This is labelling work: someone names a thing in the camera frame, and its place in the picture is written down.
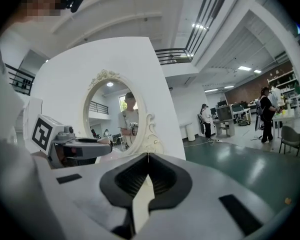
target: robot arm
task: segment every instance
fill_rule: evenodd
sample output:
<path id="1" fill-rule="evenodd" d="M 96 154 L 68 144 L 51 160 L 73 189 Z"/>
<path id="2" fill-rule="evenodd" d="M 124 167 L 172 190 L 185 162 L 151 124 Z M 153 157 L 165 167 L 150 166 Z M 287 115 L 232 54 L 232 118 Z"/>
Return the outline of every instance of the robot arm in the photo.
<path id="1" fill-rule="evenodd" d="M 72 126 L 39 114 L 31 141 L 55 168 L 93 164 L 97 157 L 112 152 L 112 143 L 102 139 L 77 138 Z"/>

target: window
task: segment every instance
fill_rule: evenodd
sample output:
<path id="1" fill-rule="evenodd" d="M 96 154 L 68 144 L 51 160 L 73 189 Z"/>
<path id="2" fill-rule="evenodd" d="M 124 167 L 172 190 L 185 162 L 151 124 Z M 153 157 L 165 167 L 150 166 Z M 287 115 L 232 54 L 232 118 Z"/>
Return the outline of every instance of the window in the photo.
<path id="1" fill-rule="evenodd" d="M 127 109 L 127 103 L 125 103 L 126 96 L 119 97 L 119 103 L 120 103 L 120 110 L 121 112 Z M 134 110 L 138 109 L 137 103 L 133 107 Z"/>

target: black railing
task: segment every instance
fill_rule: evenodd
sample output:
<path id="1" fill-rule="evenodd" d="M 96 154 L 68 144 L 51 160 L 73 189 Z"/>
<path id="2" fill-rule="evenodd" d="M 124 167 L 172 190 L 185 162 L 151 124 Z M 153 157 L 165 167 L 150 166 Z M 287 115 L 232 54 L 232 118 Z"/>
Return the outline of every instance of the black railing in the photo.
<path id="1" fill-rule="evenodd" d="M 192 24 L 192 31 L 186 44 L 186 49 L 191 54 L 196 54 L 212 23 L 217 17 L 225 0 L 203 0 L 196 22 Z"/>
<path id="2" fill-rule="evenodd" d="M 30 96 L 35 77 L 8 64 L 5 66 L 9 74 L 9 84 L 13 86 L 13 89 L 18 93 Z"/>
<path id="3" fill-rule="evenodd" d="M 109 111 L 108 111 L 107 106 L 99 104 L 99 103 L 94 102 L 94 101 L 90 102 L 89 110 L 93 111 L 93 112 L 98 112 L 98 113 L 109 115 Z"/>
<path id="4" fill-rule="evenodd" d="M 192 61 L 193 54 L 190 54 L 185 48 L 171 48 L 155 50 L 160 65 L 174 63 L 189 63 Z"/>

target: brick wall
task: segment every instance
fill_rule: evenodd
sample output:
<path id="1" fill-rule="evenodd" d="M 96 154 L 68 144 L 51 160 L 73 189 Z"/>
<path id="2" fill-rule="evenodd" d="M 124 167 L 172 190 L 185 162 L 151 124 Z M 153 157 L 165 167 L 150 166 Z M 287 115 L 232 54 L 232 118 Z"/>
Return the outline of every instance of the brick wall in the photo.
<path id="1" fill-rule="evenodd" d="M 227 92 L 225 92 L 226 99 L 229 104 L 233 104 L 235 102 L 239 103 L 241 101 L 250 102 L 254 99 L 259 98 L 261 88 L 268 86 L 268 79 L 274 78 L 274 76 L 282 75 L 292 70 L 292 64 L 290 61 L 287 61 L 268 72 L 260 75 L 259 77 L 238 86 L 237 88 L 233 88 Z"/>

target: dark teal floor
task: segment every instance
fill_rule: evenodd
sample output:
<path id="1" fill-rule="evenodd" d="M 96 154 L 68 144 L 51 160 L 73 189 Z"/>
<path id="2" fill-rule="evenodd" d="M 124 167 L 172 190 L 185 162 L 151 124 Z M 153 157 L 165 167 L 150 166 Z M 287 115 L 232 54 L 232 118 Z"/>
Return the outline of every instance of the dark teal floor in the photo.
<path id="1" fill-rule="evenodd" d="M 285 198 L 298 200 L 300 158 L 226 142 L 201 144 L 206 141 L 200 136 L 185 141 L 186 160 L 220 170 L 256 193 L 275 213 L 286 206 Z"/>

